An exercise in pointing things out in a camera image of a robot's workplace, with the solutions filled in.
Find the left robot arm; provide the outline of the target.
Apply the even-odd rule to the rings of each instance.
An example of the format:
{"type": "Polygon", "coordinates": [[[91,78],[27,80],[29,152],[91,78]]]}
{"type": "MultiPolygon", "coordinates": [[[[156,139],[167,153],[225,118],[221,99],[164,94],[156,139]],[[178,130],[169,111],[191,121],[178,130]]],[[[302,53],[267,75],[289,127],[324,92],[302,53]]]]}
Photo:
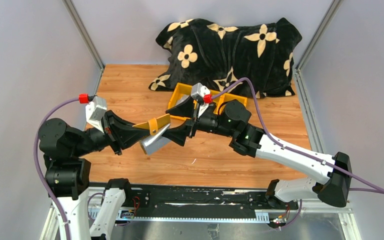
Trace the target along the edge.
{"type": "Polygon", "coordinates": [[[104,130],[80,130],[60,118],[46,120],[38,130],[38,147],[46,165],[44,183],[54,207],[63,240],[109,240],[116,225],[119,209],[133,200],[128,179],[110,179],[104,198],[92,224],[89,222],[88,199],[91,162],[84,156],[110,147],[116,155],[149,135],[107,111],[101,123],[104,130]]]}

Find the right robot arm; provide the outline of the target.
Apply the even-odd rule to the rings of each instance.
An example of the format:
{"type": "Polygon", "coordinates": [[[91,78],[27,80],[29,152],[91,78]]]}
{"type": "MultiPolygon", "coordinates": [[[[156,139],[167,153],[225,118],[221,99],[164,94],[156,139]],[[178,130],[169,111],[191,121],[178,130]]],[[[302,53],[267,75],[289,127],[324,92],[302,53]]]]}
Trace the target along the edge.
{"type": "Polygon", "coordinates": [[[242,156],[266,159],[304,173],[307,177],[295,180],[274,179],[267,187],[268,201],[288,203],[293,200],[319,199],[323,203],[344,208],[348,202],[351,177],[338,170],[351,169],[350,157],[338,152],[335,155],[314,152],[282,141],[264,129],[249,123],[251,112],[234,99],[222,104],[219,114],[214,112],[215,103],[210,103],[199,115],[202,107],[187,97],[167,114],[186,117],[186,121],[166,130],[163,136],[180,146],[196,131],[230,137],[231,147],[242,156]]]}

